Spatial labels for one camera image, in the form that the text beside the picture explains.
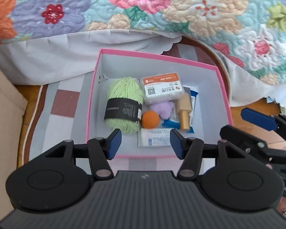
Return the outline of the blue wet wipes packet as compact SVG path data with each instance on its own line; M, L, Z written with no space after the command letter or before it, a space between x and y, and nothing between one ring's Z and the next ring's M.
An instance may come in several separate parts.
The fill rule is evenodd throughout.
M187 133L194 133L193 118L198 92L184 86L184 94L174 101L174 108L169 119L164 120L162 126Z

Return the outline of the white tissue packet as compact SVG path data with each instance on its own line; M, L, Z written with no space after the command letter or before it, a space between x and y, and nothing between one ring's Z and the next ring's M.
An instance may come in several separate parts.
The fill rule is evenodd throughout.
M140 129L138 147L166 147L170 145L170 129Z

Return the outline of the orange ball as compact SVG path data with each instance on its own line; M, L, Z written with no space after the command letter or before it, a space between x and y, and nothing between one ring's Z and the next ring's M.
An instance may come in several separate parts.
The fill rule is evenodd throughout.
M160 118L155 111L149 110L143 113L141 118L141 125L143 128L146 129L157 128L159 123L160 123Z

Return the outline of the purple plush toy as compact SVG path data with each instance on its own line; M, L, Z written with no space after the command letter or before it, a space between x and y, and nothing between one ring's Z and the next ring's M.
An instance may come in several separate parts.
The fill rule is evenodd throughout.
M162 120L168 120L170 118L171 112L174 108L174 102L163 101L155 104L151 104L149 109L157 113L157 115Z

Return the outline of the gold perfume bottle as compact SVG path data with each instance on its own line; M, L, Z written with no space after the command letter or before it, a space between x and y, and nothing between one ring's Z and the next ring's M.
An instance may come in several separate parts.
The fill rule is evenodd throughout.
M176 101L176 114L179 117L180 130L189 131L190 129L190 117L189 114L192 111L191 97L188 93L184 93Z

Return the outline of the green yarn ball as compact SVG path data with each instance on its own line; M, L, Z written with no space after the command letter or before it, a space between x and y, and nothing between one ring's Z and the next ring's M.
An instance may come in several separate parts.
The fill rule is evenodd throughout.
M116 79L107 92L104 121L107 127L122 133L137 133L140 129L143 91L133 77Z

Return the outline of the clear cotton swab box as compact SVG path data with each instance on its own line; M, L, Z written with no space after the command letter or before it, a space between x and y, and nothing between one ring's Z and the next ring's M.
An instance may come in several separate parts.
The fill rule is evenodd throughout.
M157 74L140 80L147 105L179 99L184 88L177 73Z

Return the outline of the pink cardboard box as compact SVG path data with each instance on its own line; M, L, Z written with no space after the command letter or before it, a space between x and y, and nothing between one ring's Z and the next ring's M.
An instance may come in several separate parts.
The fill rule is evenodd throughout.
M123 77L137 82L143 93L143 111L150 104L175 100L185 88L196 92L185 136L214 144L220 129L232 124L228 96L217 67L165 55L102 49L91 81L86 139L104 138L112 132L104 120L107 94L114 81Z

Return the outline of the patterned oval rug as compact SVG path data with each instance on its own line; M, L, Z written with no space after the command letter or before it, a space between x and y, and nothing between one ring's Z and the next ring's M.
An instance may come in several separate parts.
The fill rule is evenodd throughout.
M194 60L219 69L230 99L230 81L215 52L197 40L182 38L162 55ZM29 103L25 112L17 167L63 139L85 143L86 115L93 72L43 86L17 86Z

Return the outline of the white bed skirt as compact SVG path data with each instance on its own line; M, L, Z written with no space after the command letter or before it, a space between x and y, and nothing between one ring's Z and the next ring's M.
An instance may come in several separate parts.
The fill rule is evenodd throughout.
M270 97L286 108L286 84L267 75L251 76L230 54L175 33L82 31L0 45L0 69L17 85L44 85L92 71L101 49L164 54L216 65L226 83L230 105L245 106Z

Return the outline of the floral quilt bedspread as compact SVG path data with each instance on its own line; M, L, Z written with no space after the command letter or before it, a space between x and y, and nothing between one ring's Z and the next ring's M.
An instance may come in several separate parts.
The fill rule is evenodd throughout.
M0 0L0 46L109 29L180 33L286 84L286 0Z

